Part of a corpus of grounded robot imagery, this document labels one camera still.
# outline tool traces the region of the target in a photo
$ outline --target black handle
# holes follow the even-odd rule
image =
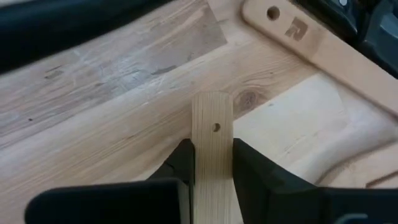
[[[398,3],[382,0],[361,32],[358,51],[398,78]]]
[[[0,8],[0,72],[76,46],[170,0],[36,0]]]
[[[297,0],[347,42],[356,40],[366,11],[357,0]]]

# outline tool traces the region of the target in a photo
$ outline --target engraved logo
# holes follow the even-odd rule
[[[301,39],[303,39],[307,31],[308,31],[308,25],[306,25],[306,23],[301,21],[299,18],[295,17],[292,22],[292,25],[286,31],[285,35],[297,41],[300,41]]]

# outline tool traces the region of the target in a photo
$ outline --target black plastic tool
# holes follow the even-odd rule
[[[0,73],[82,44],[171,0],[34,0],[0,8]]]
[[[245,224],[398,223],[397,189],[317,187],[240,139],[233,179]],[[195,148],[186,139],[147,181],[49,190],[31,201],[25,222],[192,224],[194,181]]]
[[[396,0],[296,0],[338,36],[398,78]]]

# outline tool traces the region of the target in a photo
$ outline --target drilled hole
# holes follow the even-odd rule
[[[218,132],[221,129],[221,125],[219,123],[213,124],[213,131]]]
[[[280,16],[280,11],[279,11],[278,7],[272,6],[268,9],[267,17],[269,20],[275,21],[279,18],[279,16]]]

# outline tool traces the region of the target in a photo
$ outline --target wooden workbench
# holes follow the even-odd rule
[[[190,137],[199,91],[233,95],[235,136],[298,175],[295,162],[347,129],[396,140],[394,119],[248,27],[241,3],[174,1],[1,75],[1,222],[23,223],[46,189],[145,179]],[[326,183],[356,185],[343,174]]]

